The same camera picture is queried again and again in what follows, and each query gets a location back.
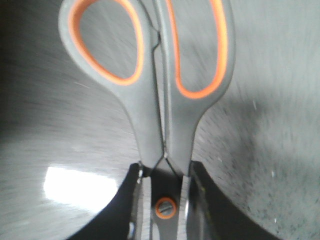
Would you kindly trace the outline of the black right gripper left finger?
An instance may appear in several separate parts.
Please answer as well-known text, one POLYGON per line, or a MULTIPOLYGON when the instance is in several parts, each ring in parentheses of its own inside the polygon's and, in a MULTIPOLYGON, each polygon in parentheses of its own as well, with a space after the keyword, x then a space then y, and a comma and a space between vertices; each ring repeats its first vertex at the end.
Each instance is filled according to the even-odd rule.
POLYGON ((141 230, 138 213, 142 167, 129 166, 113 199, 88 224, 68 237, 69 240, 136 240, 141 230))

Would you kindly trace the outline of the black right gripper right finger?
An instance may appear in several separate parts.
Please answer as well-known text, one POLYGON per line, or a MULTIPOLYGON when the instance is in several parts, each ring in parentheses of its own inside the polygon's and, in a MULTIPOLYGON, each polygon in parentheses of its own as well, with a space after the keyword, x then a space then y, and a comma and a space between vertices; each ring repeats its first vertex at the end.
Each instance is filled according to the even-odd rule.
POLYGON ((189 170, 189 240, 278 239, 239 210, 219 189, 201 162, 192 161, 189 170))

